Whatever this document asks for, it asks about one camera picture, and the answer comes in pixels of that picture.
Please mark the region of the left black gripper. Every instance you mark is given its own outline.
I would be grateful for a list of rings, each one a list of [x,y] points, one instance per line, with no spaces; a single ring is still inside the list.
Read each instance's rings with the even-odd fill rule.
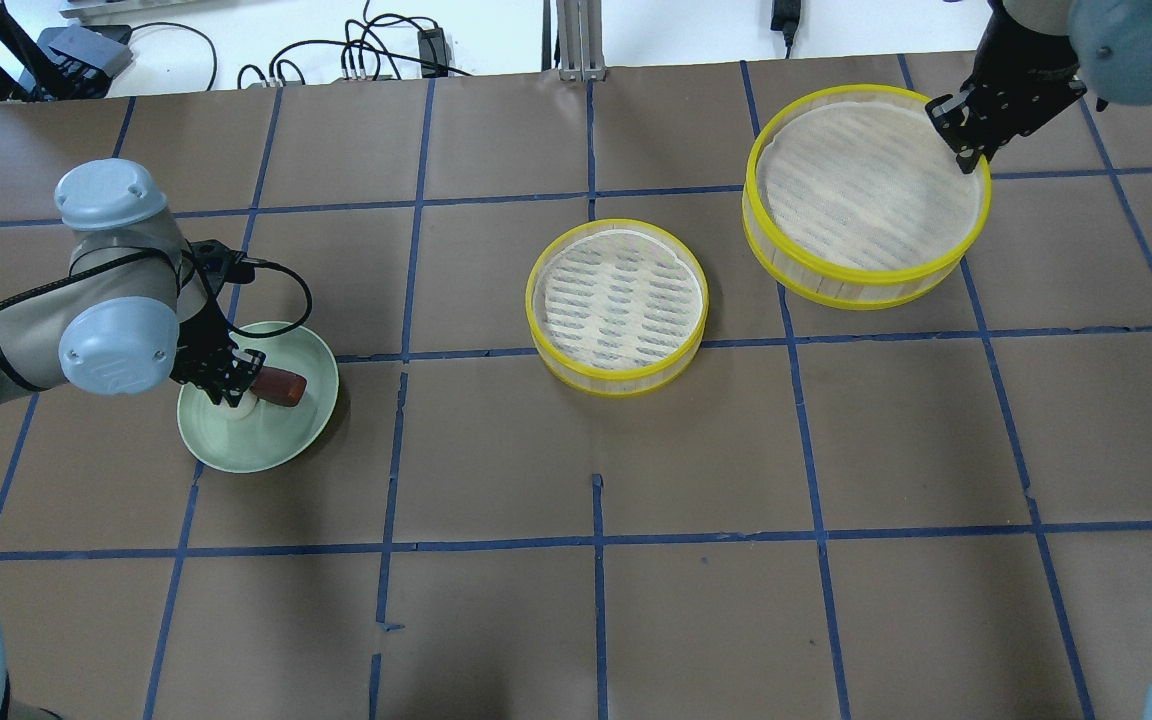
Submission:
[[[265,355],[238,348],[219,295],[227,285],[253,282],[256,266],[217,240],[189,242],[183,260],[185,287],[200,290],[202,305],[179,325],[172,381],[200,389],[211,404],[237,407],[264,367]]]

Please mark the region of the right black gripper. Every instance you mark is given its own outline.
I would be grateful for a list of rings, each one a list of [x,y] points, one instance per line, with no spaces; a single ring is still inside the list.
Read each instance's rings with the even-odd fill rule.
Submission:
[[[969,176],[1016,137],[1028,137],[1087,92],[1069,31],[1070,1],[991,1],[972,71],[925,114]]]

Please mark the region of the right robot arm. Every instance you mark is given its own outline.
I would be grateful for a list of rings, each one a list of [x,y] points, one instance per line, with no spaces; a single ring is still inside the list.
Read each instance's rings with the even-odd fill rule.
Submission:
[[[1096,96],[1152,105],[1152,1],[992,1],[972,73],[925,104],[961,173]]]

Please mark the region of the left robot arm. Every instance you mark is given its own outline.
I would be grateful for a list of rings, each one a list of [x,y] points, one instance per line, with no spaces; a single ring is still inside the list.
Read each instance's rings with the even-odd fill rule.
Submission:
[[[76,247],[59,281],[0,301],[0,406],[65,384],[118,396],[166,381],[237,406],[266,367],[219,304],[225,285],[253,278],[247,256],[188,241],[136,161],[78,165],[54,199]]]

